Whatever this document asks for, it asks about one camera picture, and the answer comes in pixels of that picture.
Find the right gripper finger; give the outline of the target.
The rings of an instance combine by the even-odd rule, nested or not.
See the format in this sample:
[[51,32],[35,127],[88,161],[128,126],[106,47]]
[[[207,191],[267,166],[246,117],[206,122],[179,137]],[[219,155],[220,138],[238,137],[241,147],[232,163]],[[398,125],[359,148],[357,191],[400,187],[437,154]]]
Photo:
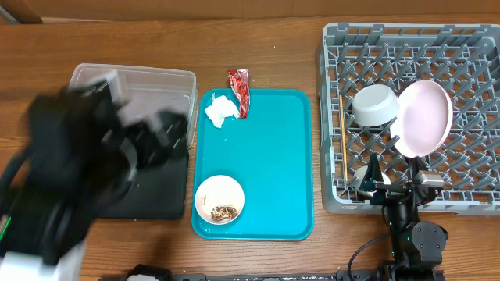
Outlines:
[[362,186],[374,187],[376,184],[382,184],[383,182],[384,178],[380,170],[377,154],[373,153],[370,156],[370,160],[366,168],[366,173],[362,178]]
[[420,171],[427,171],[428,167],[421,157],[416,156],[412,159],[412,174],[417,174]]

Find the pink round plate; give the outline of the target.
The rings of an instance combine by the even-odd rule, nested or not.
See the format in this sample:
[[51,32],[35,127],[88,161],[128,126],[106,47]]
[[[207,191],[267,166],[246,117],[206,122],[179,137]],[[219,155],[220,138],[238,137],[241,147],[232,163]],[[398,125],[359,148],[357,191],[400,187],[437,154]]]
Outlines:
[[436,151],[452,126],[452,102],[446,90],[432,80],[410,84],[398,97],[399,112],[390,126],[395,149],[408,158]]

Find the white napkin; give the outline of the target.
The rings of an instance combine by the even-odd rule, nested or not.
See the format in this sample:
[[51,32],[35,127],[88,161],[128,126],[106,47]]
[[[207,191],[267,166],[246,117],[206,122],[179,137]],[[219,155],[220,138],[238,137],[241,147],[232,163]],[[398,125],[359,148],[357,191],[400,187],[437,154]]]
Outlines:
[[221,129],[226,118],[233,116],[240,118],[237,106],[225,95],[212,95],[212,104],[205,108],[205,114],[215,128]]

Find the wooden chopstick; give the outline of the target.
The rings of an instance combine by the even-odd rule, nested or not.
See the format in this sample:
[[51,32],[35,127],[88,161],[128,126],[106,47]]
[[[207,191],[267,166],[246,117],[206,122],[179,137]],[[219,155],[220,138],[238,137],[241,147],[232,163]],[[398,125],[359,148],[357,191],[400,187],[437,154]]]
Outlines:
[[343,161],[343,172],[344,178],[347,185],[348,182],[348,167],[347,167],[347,149],[346,149],[346,141],[345,141],[345,116],[344,116],[344,102],[343,97],[339,94],[339,116],[340,116],[340,130],[341,130],[341,149],[342,149],[342,161]]

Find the red snack wrapper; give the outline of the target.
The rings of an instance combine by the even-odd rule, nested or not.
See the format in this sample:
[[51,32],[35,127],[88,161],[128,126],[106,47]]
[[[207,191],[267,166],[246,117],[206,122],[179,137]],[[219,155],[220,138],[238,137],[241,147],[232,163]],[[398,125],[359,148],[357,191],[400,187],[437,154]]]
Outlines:
[[229,69],[228,75],[231,90],[239,103],[239,117],[247,118],[250,108],[248,71],[246,69]]

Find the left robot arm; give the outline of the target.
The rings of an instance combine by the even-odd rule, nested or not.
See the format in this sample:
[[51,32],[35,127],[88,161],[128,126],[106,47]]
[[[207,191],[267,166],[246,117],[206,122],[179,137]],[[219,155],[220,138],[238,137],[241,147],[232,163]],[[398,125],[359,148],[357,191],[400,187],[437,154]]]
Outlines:
[[137,177],[186,153],[188,121],[124,126],[108,87],[36,97],[30,142],[1,176],[1,277],[75,280],[93,221],[138,188]]

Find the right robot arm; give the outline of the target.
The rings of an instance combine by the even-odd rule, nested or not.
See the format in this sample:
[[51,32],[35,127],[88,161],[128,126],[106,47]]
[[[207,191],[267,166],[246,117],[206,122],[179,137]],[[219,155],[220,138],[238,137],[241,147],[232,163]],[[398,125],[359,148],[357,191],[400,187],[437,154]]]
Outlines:
[[423,161],[412,160],[412,179],[407,183],[384,183],[378,158],[370,156],[359,189],[371,192],[371,205],[382,207],[389,227],[387,235],[362,245],[349,260],[348,277],[354,279],[352,263],[367,247],[389,238],[392,261],[384,261],[372,274],[372,280],[443,280],[435,267],[442,263],[448,232],[436,223],[422,221],[418,207],[432,202],[443,190],[439,173],[427,169]]

